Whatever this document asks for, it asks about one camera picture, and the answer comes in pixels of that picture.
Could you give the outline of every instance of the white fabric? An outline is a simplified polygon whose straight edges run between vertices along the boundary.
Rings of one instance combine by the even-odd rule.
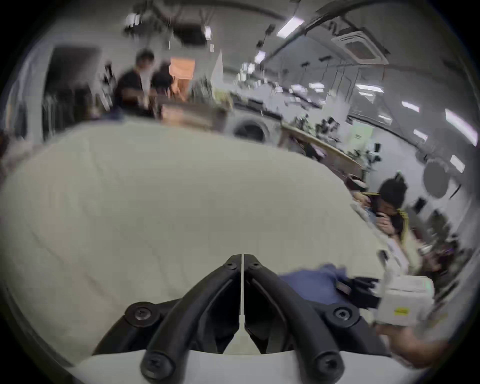
[[[325,262],[382,277],[341,180],[298,154],[158,122],[90,123],[0,191],[3,278],[76,363],[128,305],[183,296],[236,253],[276,273]]]

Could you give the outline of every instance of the wooden table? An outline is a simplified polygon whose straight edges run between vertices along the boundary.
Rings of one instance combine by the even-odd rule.
[[[344,179],[349,173],[358,177],[362,176],[363,166],[339,149],[285,122],[282,122],[280,126],[282,134],[280,136],[280,141],[278,142],[279,147],[283,147],[289,137],[295,137],[304,142],[321,147],[321,149],[327,154],[322,163],[341,179]]]

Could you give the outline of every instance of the round wall object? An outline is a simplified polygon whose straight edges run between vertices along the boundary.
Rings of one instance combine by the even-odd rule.
[[[423,170],[423,185],[427,192],[440,199],[447,193],[449,181],[450,175],[446,164],[438,159],[429,160]]]

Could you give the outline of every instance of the doorway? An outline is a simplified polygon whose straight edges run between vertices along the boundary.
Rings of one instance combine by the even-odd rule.
[[[88,119],[90,87],[101,50],[97,47],[55,47],[48,66],[42,103],[43,140]]]

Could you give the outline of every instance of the blue fabric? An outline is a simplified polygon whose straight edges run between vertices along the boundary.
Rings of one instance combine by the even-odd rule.
[[[345,268],[325,264],[316,270],[302,269],[279,277],[305,300],[321,304],[347,303],[336,290],[336,281],[347,279]]]

